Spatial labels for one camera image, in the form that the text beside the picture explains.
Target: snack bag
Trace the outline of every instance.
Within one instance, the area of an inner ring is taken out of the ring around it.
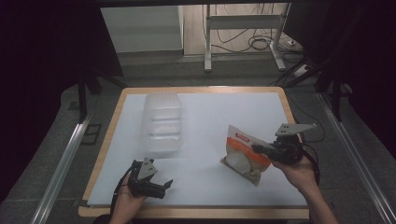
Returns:
[[[265,142],[230,125],[226,144],[227,156],[220,162],[257,186],[262,172],[270,166],[271,161],[266,156],[253,151],[251,145],[255,144],[265,145]]]

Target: human hand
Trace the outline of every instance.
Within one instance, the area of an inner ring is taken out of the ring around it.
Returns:
[[[299,162],[293,165],[286,165],[279,161],[272,161],[272,164],[280,169],[289,182],[302,194],[318,188],[313,165],[307,157],[302,157]]]
[[[130,175],[125,176],[117,195],[114,206],[113,216],[110,224],[128,223],[142,206],[147,197],[135,197],[128,188],[128,179]]]

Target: black wall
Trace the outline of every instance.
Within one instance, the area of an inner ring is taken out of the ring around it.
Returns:
[[[0,199],[35,155],[62,92],[92,68],[122,76],[99,7],[1,2]]]
[[[366,0],[291,4],[284,32],[304,46],[314,63],[332,52],[356,4]],[[367,0],[351,37],[337,55],[336,67],[353,92],[349,102],[356,113],[396,158],[396,2]]]
[[[347,43],[340,72],[350,104],[396,159],[396,2],[371,1]]]

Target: wooden frame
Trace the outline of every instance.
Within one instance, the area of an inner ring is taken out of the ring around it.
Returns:
[[[126,88],[122,91],[107,133],[99,152],[92,174],[82,200],[87,202],[92,188],[105,161],[113,133],[116,129],[123,104],[128,94],[144,94],[159,91],[178,93],[236,93],[236,92],[277,92],[285,111],[288,123],[294,123],[290,106],[283,89],[279,87],[164,87],[164,88]],[[78,213],[82,217],[99,217],[109,214],[110,208],[90,208],[80,206]],[[307,206],[143,206],[136,218],[248,218],[248,219],[308,219]]]

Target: stacked plastic trays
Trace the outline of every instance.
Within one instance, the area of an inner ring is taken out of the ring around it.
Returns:
[[[181,139],[181,102],[175,92],[150,93],[143,111],[141,139],[152,159],[177,154]]]

